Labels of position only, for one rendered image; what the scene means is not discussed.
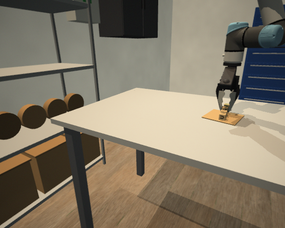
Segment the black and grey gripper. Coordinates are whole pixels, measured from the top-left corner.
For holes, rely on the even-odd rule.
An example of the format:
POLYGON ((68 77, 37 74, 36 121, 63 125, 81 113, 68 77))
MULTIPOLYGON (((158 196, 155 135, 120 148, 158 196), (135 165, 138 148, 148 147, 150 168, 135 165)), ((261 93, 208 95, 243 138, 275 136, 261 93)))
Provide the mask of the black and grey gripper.
MULTIPOLYGON (((228 67, 237 67, 237 66, 241 66, 241 63, 225 63, 223 62, 223 65, 224 66, 228 66, 228 67)), ((238 84, 239 82, 239 76, 236 76, 235 75, 235 78, 234 78, 234 81, 233 81, 233 84, 232 84, 232 87, 231 89, 225 89, 225 88, 219 88, 219 83, 218 83, 218 86, 216 88, 216 95, 217 95, 217 99, 218 99, 218 105, 219 105, 219 109, 222 110, 222 103, 223 103, 223 96, 225 95, 225 90, 230 90, 231 93, 229 95, 230 97, 230 102, 229 102, 229 107, 228 107, 228 113, 229 111, 231 110, 231 108, 233 107, 236 99, 238 98, 239 96, 239 93, 240 93, 240 85, 238 84)))

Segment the orange mat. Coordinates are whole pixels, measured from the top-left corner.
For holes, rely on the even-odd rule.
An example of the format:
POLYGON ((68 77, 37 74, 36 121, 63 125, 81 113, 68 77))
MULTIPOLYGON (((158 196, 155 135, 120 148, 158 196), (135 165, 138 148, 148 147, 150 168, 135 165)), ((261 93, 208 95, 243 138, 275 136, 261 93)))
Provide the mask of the orange mat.
POLYGON ((202 116, 202 118, 235 126, 244 117, 244 115, 229 112, 229 113, 227 113, 225 120, 219 120, 219 118, 218 118, 219 113, 220 113, 220 110, 213 109, 212 111, 210 111, 207 114, 205 114, 204 116, 202 116))

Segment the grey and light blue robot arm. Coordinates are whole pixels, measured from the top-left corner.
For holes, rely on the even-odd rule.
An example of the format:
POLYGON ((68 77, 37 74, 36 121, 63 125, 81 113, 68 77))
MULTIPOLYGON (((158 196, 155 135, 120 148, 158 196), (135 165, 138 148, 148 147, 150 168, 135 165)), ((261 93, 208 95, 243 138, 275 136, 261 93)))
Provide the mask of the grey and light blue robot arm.
MULTIPOLYGON (((225 63, 243 61, 245 48, 274 48, 285 45, 285 10, 282 0, 257 0, 263 26, 249 27, 248 22, 228 26, 225 63)), ((219 88, 231 89, 236 67, 225 67, 219 88)))

